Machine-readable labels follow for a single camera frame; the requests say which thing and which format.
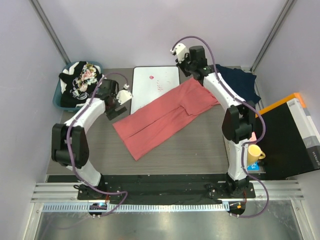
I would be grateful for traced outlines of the red t shirt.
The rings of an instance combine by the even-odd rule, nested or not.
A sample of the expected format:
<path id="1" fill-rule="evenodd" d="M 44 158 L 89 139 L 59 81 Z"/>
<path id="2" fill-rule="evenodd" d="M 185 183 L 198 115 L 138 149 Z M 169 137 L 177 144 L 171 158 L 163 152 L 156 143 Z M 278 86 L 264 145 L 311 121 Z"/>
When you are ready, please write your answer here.
<path id="1" fill-rule="evenodd" d="M 117 121 L 113 127 L 133 159 L 138 161 L 218 104 L 209 90 L 190 78 Z"/>

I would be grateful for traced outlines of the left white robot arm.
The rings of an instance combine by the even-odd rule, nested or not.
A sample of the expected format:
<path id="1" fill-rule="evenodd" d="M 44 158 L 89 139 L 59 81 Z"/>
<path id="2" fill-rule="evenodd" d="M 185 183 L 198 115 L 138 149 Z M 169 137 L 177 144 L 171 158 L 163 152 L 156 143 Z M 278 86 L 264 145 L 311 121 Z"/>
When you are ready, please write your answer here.
<path id="1" fill-rule="evenodd" d="M 77 176 L 80 184 L 74 187 L 89 199 L 102 199 L 107 187 L 104 176 L 89 160 L 87 132 L 99 116 L 113 120 L 124 113 L 124 103 L 132 98 L 128 83 L 120 87 L 117 81 L 104 76 L 72 118 L 52 127 L 51 159 Z"/>

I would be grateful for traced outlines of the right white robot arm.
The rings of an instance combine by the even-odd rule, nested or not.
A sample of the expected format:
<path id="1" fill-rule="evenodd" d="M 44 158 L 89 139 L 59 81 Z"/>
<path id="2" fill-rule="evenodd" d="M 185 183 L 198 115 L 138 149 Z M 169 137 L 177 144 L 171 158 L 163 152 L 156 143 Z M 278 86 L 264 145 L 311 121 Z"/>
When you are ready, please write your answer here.
<path id="1" fill-rule="evenodd" d="M 221 127 L 228 158 L 224 189 L 230 197 L 241 197 L 249 187 L 248 142 L 255 126 L 255 106 L 232 90 L 215 65 L 208 65 L 203 46 L 188 48 L 180 42 L 172 48 L 171 53 L 176 56 L 176 65 L 185 76 L 193 76 L 199 81 L 225 111 Z"/>

